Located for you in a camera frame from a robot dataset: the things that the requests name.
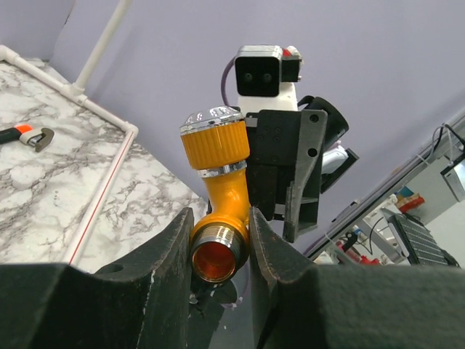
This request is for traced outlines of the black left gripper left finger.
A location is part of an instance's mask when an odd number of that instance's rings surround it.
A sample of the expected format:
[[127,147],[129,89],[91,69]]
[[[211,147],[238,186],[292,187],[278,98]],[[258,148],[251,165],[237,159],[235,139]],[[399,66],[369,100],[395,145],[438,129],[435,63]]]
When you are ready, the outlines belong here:
[[1,266],[3,348],[184,348],[193,211],[86,273],[65,263]]

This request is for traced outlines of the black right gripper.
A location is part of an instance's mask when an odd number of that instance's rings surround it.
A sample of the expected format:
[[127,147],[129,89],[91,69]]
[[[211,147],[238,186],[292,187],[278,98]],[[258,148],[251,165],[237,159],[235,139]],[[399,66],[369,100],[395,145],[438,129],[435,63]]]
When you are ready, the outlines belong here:
[[283,237],[290,243],[316,227],[320,194],[347,169],[323,169],[323,154],[349,130],[341,112],[321,97],[306,96],[298,106],[246,116],[250,203],[267,220],[284,221]]

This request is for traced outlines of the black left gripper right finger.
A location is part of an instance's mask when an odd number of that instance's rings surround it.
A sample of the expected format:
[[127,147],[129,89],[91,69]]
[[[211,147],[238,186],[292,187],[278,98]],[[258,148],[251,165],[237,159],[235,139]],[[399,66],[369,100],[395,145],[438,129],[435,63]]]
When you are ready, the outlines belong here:
[[256,348],[462,348],[464,271],[317,265],[249,213]]

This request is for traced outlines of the orange water faucet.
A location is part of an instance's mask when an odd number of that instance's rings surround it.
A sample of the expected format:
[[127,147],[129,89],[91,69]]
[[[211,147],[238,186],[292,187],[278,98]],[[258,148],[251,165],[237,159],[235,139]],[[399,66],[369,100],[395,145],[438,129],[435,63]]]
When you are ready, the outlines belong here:
[[179,130],[212,208],[190,234],[190,262],[201,280],[220,284],[245,264],[250,250],[246,123],[240,111],[218,106],[191,114]]

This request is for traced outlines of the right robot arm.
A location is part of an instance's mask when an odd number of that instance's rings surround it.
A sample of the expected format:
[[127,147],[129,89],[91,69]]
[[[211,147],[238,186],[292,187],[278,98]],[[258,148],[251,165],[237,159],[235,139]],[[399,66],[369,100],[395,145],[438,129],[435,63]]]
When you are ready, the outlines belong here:
[[336,107],[313,96],[297,105],[246,115],[249,201],[266,220],[283,222],[290,243],[317,226],[320,195],[358,160],[340,144],[349,124]]

